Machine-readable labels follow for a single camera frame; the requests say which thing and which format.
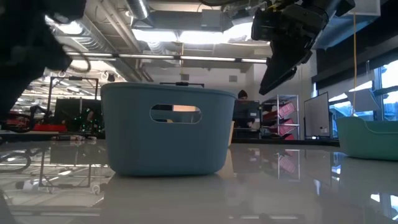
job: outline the whiteboard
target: whiteboard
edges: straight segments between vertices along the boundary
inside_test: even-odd
[[[305,135],[330,137],[328,93],[304,101]]]

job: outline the yellow cable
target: yellow cable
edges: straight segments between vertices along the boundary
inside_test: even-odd
[[[181,55],[184,55],[184,43],[181,43]],[[181,71],[180,74],[183,74],[183,67],[184,67],[184,61],[181,60]]]
[[[355,21],[355,12],[354,12],[354,100],[353,100],[353,112],[355,111],[355,88],[356,88],[356,21]]]

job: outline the white table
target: white table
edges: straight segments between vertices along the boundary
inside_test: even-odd
[[[104,141],[11,143],[0,150],[48,147],[21,173],[0,174],[8,204],[0,202],[0,217],[7,209],[23,224],[394,223],[398,217],[398,163],[348,158],[337,147],[232,144],[215,175],[158,178],[113,175],[104,166]],[[0,170],[25,161],[3,162]],[[38,186],[40,172],[47,187]],[[74,188],[53,187],[62,184]],[[8,217],[0,223],[13,223]]]

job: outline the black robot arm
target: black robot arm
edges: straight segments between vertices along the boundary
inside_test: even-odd
[[[252,25],[253,40],[271,42],[272,57],[259,93],[265,95],[292,78],[297,65],[311,57],[311,48],[330,19],[342,16],[355,7],[354,0],[277,1],[271,7],[257,10]]]

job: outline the green storage bin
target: green storage bin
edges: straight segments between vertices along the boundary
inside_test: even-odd
[[[348,156],[398,161],[398,121],[345,117],[336,122],[340,148]]]

